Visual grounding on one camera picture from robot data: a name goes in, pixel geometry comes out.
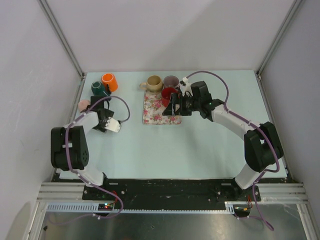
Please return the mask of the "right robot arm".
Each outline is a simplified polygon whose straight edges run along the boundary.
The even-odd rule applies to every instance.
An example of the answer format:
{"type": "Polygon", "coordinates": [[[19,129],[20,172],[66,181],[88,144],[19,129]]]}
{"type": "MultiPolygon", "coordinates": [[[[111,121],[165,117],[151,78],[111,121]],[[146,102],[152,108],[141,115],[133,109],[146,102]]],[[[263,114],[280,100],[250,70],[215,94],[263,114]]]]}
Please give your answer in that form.
{"type": "Polygon", "coordinates": [[[198,112],[203,119],[220,124],[244,142],[245,164],[232,179],[230,193],[238,201],[249,195],[267,172],[280,170],[283,148],[273,123],[255,123],[231,111],[220,99],[213,99],[204,81],[190,84],[181,82],[180,90],[171,93],[163,116],[190,116],[198,112]]]}

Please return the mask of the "purple mug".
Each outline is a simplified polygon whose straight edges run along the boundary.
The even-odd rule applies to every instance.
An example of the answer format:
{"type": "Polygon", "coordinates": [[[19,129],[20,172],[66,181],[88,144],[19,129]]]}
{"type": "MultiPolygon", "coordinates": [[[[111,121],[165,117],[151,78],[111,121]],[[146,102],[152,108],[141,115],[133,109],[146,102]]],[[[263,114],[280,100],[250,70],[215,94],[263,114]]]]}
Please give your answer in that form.
{"type": "Polygon", "coordinates": [[[163,86],[164,88],[178,89],[180,87],[180,81],[176,76],[169,75],[163,79],[163,86]]]}

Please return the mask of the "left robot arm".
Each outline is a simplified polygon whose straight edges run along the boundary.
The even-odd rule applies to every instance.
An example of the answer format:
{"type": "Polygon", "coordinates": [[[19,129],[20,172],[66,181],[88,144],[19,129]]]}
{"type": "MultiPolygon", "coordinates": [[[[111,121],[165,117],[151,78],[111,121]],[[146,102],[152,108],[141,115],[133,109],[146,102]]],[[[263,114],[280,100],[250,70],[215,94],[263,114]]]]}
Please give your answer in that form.
{"type": "Polygon", "coordinates": [[[114,112],[105,108],[105,102],[109,100],[110,98],[102,96],[92,96],[89,106],[93,106],[93,109],[73,122],[68,132],[68,127],[63,126],[54,127],[50,133],[51,165],[65,172],[72,167],[87,185],[95,185],[93,193],[101,200],[110,196],[111,187],[104,183],[106,176],[103,172],[89,166],[90,154],[86,136],[92,129],[102,133],[120,131],[121,124],[113,118],[114,112]]]}

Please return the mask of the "pink ceramic mug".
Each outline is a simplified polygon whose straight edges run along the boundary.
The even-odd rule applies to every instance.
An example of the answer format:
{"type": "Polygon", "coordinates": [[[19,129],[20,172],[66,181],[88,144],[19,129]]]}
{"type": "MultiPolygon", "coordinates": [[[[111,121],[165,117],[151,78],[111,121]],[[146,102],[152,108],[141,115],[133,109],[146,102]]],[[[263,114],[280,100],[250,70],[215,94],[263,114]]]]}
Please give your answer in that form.
{"type": "Polygon", "coordinates": [[[82,113],[83,111],[86,111],[90,104],[91,102],[88,99],[80,100],[77,104],[79,112],[82,113]]]}

